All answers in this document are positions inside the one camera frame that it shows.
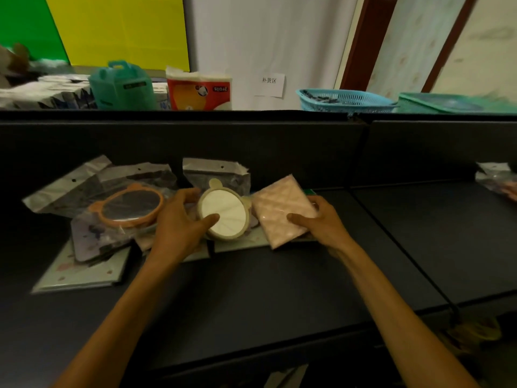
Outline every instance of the green panel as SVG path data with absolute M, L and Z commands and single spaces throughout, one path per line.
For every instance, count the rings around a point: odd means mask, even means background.
M 0 4 L 2 45 L 20 42 L 29 48 L 32 58 L 68 61 L 45 0 L 2 0 Z

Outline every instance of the left hand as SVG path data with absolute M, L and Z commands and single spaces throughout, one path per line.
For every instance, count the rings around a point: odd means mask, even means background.
M 185 211 L 185 203 L 197 203 L 199 188 L 180 189 L 165 203 L 158 215 L 158 226 L 147 262 L 163 269 L 175 266 L 195 251 L 201 237 L 219 220 L 218 214 L 202 220 L 192 220 Z

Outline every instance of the green plastic basket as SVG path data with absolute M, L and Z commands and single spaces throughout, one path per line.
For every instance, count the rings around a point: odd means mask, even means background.
M 397 113 L 505 113 L 517 114 L 517 105 L 466 95 L 439 94 L 427 92 L 401 92 Z

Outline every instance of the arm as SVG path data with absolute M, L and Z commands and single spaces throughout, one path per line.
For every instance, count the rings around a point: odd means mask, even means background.
M 352 276 L 400 375 L 408 387 L 478 387 L 460 362 L 404 302 L 397 290 L 350 237 L 334 207 L 308 196 L 320 211 L 315 219 L 289 214 L 338 258 Z
M 158 217 L 155 242 L 146 262 L 113 310 L 53 385 L 54 388 L 118 387 L 166 280 L 218 220 L 188 218 L 184 203 L 197 202 L 199 189 L 182 189 Z

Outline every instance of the pink package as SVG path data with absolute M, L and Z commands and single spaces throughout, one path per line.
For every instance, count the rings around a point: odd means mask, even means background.
M 306 228 L 290 223 L 287 214 L 318 215 L 292 174 L 255 193 L 252 203 L 272 249 L 307 233 Z

